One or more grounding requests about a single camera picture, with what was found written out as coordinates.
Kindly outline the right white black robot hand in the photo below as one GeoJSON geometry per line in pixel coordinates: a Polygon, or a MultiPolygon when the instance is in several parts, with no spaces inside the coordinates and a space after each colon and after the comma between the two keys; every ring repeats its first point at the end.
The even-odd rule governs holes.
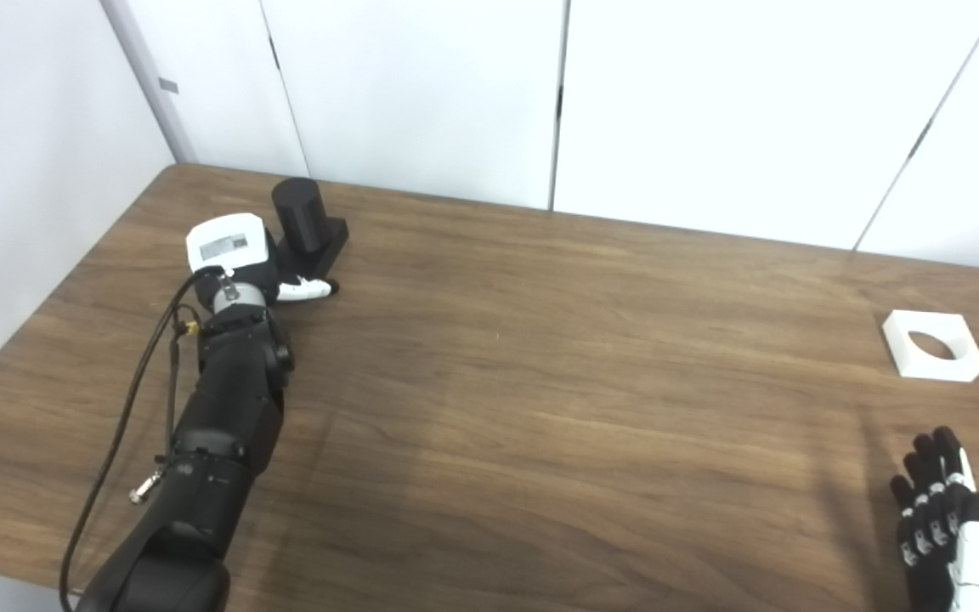
{"type": "Polygon", "coordinates": [[[913,611],[979,611],[979,487],[954,430],[918,434],[890,480],[913,611]]]}

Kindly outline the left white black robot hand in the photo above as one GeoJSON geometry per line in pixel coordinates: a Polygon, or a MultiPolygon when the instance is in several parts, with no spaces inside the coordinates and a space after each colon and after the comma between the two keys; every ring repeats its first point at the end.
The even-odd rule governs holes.
{"type": "Polygon", "coordinates": [[[225,214],[198,224],[186,236],[190,270],[217,268],[195,284],[195,298],[211,314],[233,305],[269,309],[276,303],[318,301],[338,294],[327,279],[346,239],[336,219],[282,222],[276,241],[253,213],[225,214]]]}

